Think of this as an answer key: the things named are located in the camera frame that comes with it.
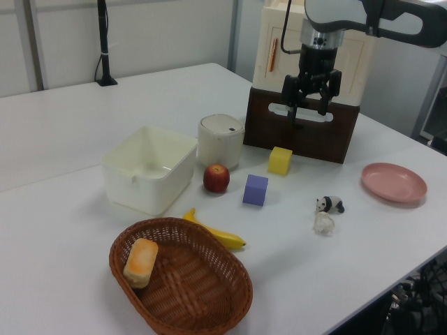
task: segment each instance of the white figurine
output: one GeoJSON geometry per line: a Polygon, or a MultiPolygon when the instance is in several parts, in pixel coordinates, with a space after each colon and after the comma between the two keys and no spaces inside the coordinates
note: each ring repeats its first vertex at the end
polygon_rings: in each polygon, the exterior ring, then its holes
{"type": "Polygon", "coordinates": [[[339,197],[322,197],[316,200],[316,211],[330,211],[331,208],[338,209],[339,213],[344,212],[342,199],[339,197]]]}
{"type": "Polygon", "coordinates": [[[314,221],[314,230],[319,234],[332,234],[335,228],[335,223],[325,211],[317,213],[314,221]]]}

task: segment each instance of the bread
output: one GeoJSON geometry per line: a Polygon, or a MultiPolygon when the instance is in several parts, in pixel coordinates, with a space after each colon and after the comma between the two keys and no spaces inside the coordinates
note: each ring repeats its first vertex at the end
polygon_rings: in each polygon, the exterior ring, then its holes
{"type": "Polygon", "coordinates": [[[124,266],[123,275],[131,288],[145,288],[149,284],[159,246],[148,239],[137,239],[124,266]]]}

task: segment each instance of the white plastic bin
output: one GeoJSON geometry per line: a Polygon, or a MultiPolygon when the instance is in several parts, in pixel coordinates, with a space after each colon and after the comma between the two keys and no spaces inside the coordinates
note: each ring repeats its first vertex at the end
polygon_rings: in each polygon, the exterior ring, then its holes
{"type": "Polygon", "coordinates": [[[196,150],[194,137],[140,128],[101,160],[108,198],[151,215],[163,213],[191,181],[196,150]]]}

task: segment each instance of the brown woven basket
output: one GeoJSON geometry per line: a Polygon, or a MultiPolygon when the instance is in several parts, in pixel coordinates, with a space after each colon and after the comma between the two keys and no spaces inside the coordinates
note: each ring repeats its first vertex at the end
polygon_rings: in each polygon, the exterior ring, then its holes
{"type": "Polygon", "coordinates": [[[247,314],[253,287],[242,263],[208,230],[182,218],[153,218],[121,233],[110,268],[136,310],[164,335],[224,334],[247,314]],[[149,285],[133,290],[123,269],[139,238],[159,245],[149,285]]]}

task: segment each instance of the stand base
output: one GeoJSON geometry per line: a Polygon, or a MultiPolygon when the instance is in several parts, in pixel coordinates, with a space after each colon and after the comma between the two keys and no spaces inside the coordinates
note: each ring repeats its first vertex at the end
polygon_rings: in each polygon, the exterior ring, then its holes
{"type": "MultiPolygon", "coordinates": [[[[308,102],[310,110],[318,110],[318,100],[308,102]]],[[[270,103],[281,104],[281,94],[251,88],[244,144],[269,150],[280,147],[299,156],[344,162],[360,107],[331,103],[331,122],[296,119],[292,124],[287,116],[269,111],[270,103]]]]}
{"type": "Polygon", "coordinates": [[[112,77],[98,79],[96,82],[99,84],[99,86],[102,86],[102,87],[118,85],[117,81],[115,79],[113,79],[112,77]]]}

